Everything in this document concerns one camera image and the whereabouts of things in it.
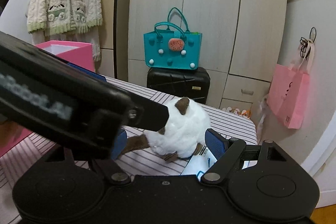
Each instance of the white stuffed cat toy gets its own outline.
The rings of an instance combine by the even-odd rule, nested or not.
[[[173,99],[165,105],[169,111],[165,127],[158,132],[145,131],[144,135],[128,138],[122,154],[148,147],[165,160],[199,153],[205,145],[205,131],[210,128],[209,115],[186,97]]]

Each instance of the bag strap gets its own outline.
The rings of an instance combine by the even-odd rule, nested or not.
[[[307,49],[305,52],[305,55],[301,61],[301,63],[299,64],[299,66],[296,68],[296,64],[297,64],[297,58],[293,58],[290,65],[288,66],[288,68],[290,70],[293,70],[294,68],[297,70],[300,70],[302,64],[304,63],[305,59],[308,59],[308,63],[307,63],[307,73],[310,74],[310,70],[313,64],[313,59],[314,59],[314,55],[315,55],[315,45],[314,42],[311,39],[307,39]],[[301,52],[301,45],[298,47],[297,52],[299,53],[300,56],[300,52]]]
[[[156,32],[157,37],[160,37],[160,38],[163,37],[162,34],[160,34],[159,31],[158,31],[158,29],[157,29],[157,27],[159,27],[159,26],[168,26],[168,27],[170,26],[170,27],[173,27],[173,28],[175,28],[176,30],[178,30],[181,33],[181,37],[182,38],[185,37],[184,31],[179,26],[175,25],[174,23],[165,22],[165,21],[156,23],[154,25],[154,31]]]
[[[190,32],[190,31],[189,31],[189,27],[188,27],[187,20],[185,19],[184,15],[182,14],[182,12],[181,12],[177,7],[173,7],[173,8],[170,9],[170,11],[169,11],[169,13],[168,13],[168,17],[167,17],[167,22],[170,22],[170,20],[169,20],[169,18],[170,18],[170,14],[171,14],[171,12],[172,12],[174,9],[177,10],[178,13],[180,14],[180,16],[181,16],[181,18],[182,18],[182,20],[183,20],[183,22],[184,22],[184,24],[185,24],[185,27],[186,27],[186,29],[187,29],[186,32]]]

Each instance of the wardrobe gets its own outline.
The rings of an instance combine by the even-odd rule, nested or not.
[[[199,65],[211,78],[207,104],[249,109],[267,93],[278,60],[287,0],[130,0],[128,80],[146,86],[143,34],[183,11],[190,30],[202,32]],[[172,22],[185,28],[180,17]]]

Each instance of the striped bed sheet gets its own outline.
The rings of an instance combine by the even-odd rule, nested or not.
[[[144,88],[138,85],[106,77],[107,81],[133,93],[165,103],[175,96]],[[202,105],[209,114],[211,127],[229,139],[243,139],[247,144],[257,144],[253,122],[247,118]],[[124,127],[127,136],[140,135],[143,129]],[[54,143],[37,133],[32,133],[0,158],[0,224],[16,224],[21,220],[11,198],[15,182],[50,148]],[[173,176],[180,175],[187,165],[186,160],[166,163],[148,148],[127,153],[116,160],[117,164],[129,175]],[[76,161],[76,165],[89,168],[87,162]]]

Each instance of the door handle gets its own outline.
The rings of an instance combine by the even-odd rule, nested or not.
[[[251,95],[252,96],[254,94],[254,91],[243,90],[243,89],[241,89],[240,91],[241,91],[242,94],[246,94],[246,95]]]

